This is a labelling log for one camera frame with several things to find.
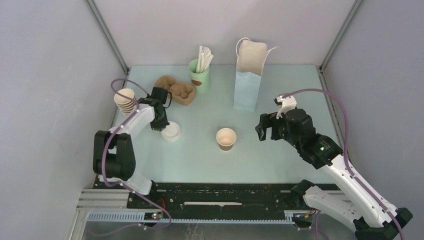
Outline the brown paper coffee cup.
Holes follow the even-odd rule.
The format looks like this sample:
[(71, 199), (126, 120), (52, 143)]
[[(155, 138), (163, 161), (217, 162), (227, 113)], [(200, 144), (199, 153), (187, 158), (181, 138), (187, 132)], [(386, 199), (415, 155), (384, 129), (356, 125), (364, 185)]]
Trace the brown paper coffee cup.
[(215, 138), (219, 148), (222, 151), (229, 151), (233, 148), (234, 143), (237, 140), (237, 135), (236, 135), (236, 132), (232, 130), (231, 128), (221, 128), (216, 133)]

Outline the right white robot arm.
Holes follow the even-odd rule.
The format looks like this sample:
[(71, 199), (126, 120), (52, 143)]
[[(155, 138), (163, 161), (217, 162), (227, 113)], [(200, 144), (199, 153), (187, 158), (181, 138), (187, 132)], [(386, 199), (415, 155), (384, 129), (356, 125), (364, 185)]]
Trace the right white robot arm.
[(385, 200), (352, 166), (344, 160), (339, 145), (316, 132), (312, 118), (300, 108), (286, 113), (263, 113), (255, 127), (260, 141), (267, 129), (271, 140), (285, 140), (299, 156), (315, 169), (331, 177), (348, 197), (349, 203), (328, 195), (316, 184), (302, 180), (292, 188), (291, 204), (324, 211), (354, 232), (358, 240), (393, 240), (403, 237), (402, 230), (413, 218), (406, 208), (397, 208)]

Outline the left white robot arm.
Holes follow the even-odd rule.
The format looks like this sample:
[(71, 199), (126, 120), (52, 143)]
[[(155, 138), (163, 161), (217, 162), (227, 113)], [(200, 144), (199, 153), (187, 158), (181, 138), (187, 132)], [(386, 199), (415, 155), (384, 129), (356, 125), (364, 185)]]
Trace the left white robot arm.
[(142, 174), (137, 163), (133, 140), (146, 127), (161, 132), (168, 122), (166, 99), (152, 96), (140, 98), (136, 109), (127, 116), (121, 125), (107, 131), (99, 130), (94, 135), (92, 169), (103, 181), (120, 181), (132, 191), (140, 193), (138, 201), (145, 208), (153, 208), (158, 202), (158, 194), (151, 190), (152, 180)]

